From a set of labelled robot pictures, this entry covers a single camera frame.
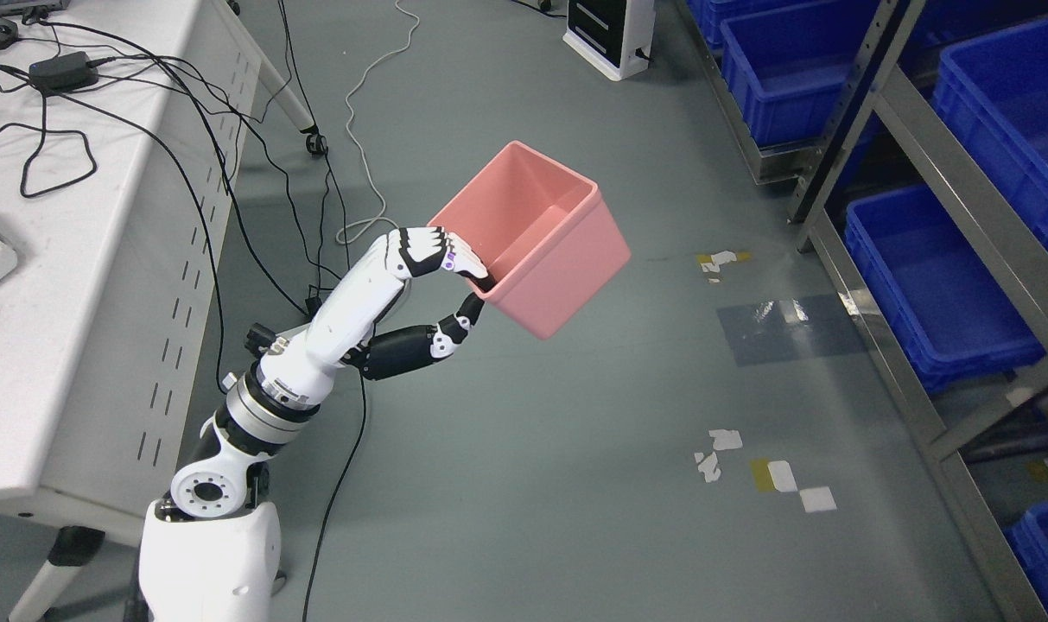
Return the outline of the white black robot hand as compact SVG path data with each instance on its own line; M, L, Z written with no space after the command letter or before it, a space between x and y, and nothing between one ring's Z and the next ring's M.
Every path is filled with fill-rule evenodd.
M373 241L313 321L281 352L260 359L256 377L279 404L311 409L325 401L345 366L363 378L392 378L452 357L470 335L484 303L471 294L440 323L372 335L375 323L409 280L447 270L478 284L492 283L483 261L460 236L441 227L405 227Z

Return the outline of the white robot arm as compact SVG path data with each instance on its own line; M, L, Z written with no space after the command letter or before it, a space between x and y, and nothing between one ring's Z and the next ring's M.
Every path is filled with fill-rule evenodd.
M145 513L139 587L152 619L270 619L282 532L262 489L267 461L306 428L334 375L292 346L231 379L194 456Z

